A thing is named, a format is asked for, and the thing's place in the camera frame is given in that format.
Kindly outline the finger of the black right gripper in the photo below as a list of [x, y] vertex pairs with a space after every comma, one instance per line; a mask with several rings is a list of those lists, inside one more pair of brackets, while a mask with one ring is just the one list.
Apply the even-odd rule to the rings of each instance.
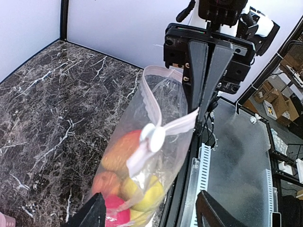
[[216, 44], [211, 54], [211, 59], [203, 88], [203, 98], [199, 105], [198, 120], [201, 122], [208, 109], [217, 84], [221, 80], [227, 66], [233, 57], [232, 44]]
[[188, 43], [189, 64], [191, 76], [189, 111], [197, 109], [203, 98], [205, 72], [208, 59], [208, 44], [190, 40]]

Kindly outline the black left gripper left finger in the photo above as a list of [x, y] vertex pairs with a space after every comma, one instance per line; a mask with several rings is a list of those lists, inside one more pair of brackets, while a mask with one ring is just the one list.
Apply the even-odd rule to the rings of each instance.
[[104, 227], [105, 219], [106, 219], [105, 200], [101, 193], [96, 193], [63, 226], [64, 227]]

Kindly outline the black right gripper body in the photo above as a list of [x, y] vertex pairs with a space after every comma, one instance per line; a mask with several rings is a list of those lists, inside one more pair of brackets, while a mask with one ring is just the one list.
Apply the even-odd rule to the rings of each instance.
[[185, 77], [189, 78], [186, 81], [188, 84], [191, 82], [190, 67], [193, 61], [189, 54], [189, 42], [191, 40], [206, 43], [209, 46], [209, 53], [216, 44], [223, 46], [230, 44], [232, 46], [233, 57], [226, 68], [226, 72], [219, 80], [221, 85], [216, 89], [225, 93], [236, 94], [256, 56], [255, 44], [232, 35], [209, 32], [204, 28], [170, 23], [165, 31], [163, 48], [165, 67], [173, 66], [184, 69]]

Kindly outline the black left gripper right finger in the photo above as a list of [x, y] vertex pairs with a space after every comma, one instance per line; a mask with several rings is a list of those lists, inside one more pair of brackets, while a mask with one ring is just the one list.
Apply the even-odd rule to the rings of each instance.
[[245, 227], [205, 190], [197, 195], [196, 217], [199, 227], [204, 226], [203, 219], [211, 227]]

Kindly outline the red toy food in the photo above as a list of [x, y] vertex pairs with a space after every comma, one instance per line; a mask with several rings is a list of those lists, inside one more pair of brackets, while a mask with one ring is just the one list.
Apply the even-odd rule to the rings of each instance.
[[130, 221], [130, 209], [119, 209], [124, 203], [125, 201], [117, 195], [112, 194], [105, 198], [106, 227], [117, 227]]

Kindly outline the yellow toy food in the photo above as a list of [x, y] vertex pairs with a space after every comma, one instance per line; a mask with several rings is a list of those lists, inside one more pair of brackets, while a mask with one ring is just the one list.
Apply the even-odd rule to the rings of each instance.
[[130, 221], [134, 227], [141, 227], [148, 224], [155, 213], [155, 210], [147, 212], [130, 209]]

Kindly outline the clear zip top bag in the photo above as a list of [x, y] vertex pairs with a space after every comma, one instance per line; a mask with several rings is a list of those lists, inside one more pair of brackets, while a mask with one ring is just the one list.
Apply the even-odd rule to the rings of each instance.
[[[163, 185], [165, 198], [185, 161], [194, 126], [194, 118], [187, 111], [182, 74], [148, 66], [104, 154], [125, 134], [141, 130], [139, 147], [126, 161], [128, 174], [114, 173], [121, 179], [121, 185], [129, 177], [141, 190], [147, 189], [150, 178], [155, 175]], [[119, 209], [131, 208], [125, 201]]]

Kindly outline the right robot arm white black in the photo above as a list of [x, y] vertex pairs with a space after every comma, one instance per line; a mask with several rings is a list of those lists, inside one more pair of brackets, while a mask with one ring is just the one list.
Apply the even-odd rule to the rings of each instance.
[[202, 123], [218, 92], [236, 94], [279, 25], [247, 0], [192, 0], [167, 26], [165, 66], [183, 70], [188, 113]]

